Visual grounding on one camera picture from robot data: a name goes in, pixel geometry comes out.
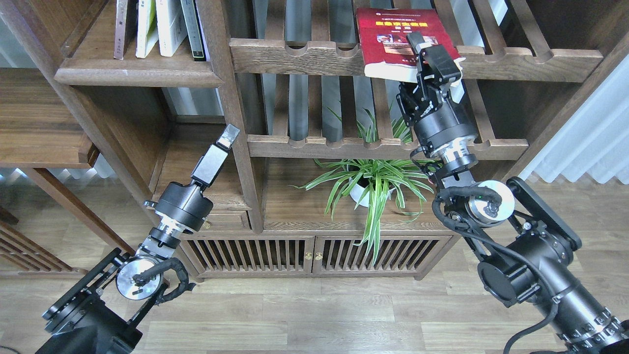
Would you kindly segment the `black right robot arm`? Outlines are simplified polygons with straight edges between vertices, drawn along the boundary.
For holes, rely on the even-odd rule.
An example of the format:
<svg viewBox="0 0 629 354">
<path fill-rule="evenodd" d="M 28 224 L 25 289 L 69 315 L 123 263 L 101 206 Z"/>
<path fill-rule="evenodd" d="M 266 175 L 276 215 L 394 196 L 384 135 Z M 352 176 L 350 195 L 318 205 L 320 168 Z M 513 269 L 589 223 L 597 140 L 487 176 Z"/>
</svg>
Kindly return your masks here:
<svg viewBox="0 0 629 354">
<path fill-rule="evenodd" d="M 432 210 L 466 239 L 486 291 L 506 307 L 528 301 L 544 316 L 515 334 L 503 352 L 552 325 L 568 354 L 626 354 L 628 322 L 613 316 L 568 270 L 582 246 L 579 237 L 522 179 L 473 179 L 477 159 L 467 144 L 477 130 L 449 93 L 462 74 L 443 45 L 418 31 L 407 41 L 418 73 L 416 83 L 400 83 L 396 99 L 418 137 L 418 151 L 431 158 L 415 164 L 436 184 Z"/>
</svg>

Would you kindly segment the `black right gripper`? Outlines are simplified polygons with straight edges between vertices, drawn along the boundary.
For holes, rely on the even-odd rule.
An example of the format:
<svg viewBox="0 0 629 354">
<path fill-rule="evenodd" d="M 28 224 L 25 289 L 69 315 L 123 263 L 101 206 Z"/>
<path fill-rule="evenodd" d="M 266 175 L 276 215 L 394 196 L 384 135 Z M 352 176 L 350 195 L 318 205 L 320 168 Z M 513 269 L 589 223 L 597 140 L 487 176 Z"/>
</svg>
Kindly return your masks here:
<svg viewBox="0 0 629 354">
<path fill-rule="evenodd" d="M 406 36 L 417 59 L 416 83 L 402 82 L 397 102 L 403 119 L 418 137 L 427 158 L 447 170 L 466 170 L 478 162 L 467 147 L 478 136 L 465 111 L 453 101 L 450 86 L 462 73 L 442 46 L 429 46 L 420 31 Z"/>
</svg>

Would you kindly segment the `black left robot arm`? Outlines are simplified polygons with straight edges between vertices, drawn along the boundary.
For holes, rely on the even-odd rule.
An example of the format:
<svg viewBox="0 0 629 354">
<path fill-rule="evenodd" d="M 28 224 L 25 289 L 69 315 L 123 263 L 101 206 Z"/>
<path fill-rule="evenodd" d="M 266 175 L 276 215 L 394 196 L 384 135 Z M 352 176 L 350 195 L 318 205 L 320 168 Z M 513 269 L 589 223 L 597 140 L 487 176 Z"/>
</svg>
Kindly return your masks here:
<svg viewBox="0 0 629 354">
<path fill-rule="evenodd" d="M 214 183 L 240 130 L 228 124 L 191 173 L 189 184 L 171 182 L 156 202 L 160 224 L 151 229 L 134 255 L 110 252 L 44 314 L 50 339 L 40 354 L 130 354 L 142 337 L 138 325 L 155 305 L 174 300 L 195 287 L 182 262 L 173 256 L 181 234 L 200 230 L 213 208 L 203 191 Z M 124 320 L 101 296 L 111 282 L 143 305 Z"/>
</svg>

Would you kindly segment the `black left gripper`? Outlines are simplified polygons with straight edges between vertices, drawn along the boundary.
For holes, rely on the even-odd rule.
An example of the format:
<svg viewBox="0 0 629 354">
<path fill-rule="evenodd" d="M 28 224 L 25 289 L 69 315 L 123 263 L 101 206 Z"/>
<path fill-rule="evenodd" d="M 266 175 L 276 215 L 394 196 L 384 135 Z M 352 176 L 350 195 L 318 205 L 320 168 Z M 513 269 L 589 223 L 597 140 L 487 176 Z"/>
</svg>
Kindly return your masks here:
<svg viewBox="0 0 629 354">
<path fill-rule="evenodd" d="M 161 217 L 159 226 L 149 233 L 149 237 L 157 240 L 159 247 L 166 245 L 176 248 L 180 233 L 192 235 L 200 230 L 213 208 L 213 202 L 203 196 L 203 191 L 213 184 L 239 134 L 239 128 L 227 124 L 217 144 L 211 144 L 196 164 L 189 184 L 172 181 L 157 202 L 144 202 L 144 206 L 153 208 Z"/>
</svg>

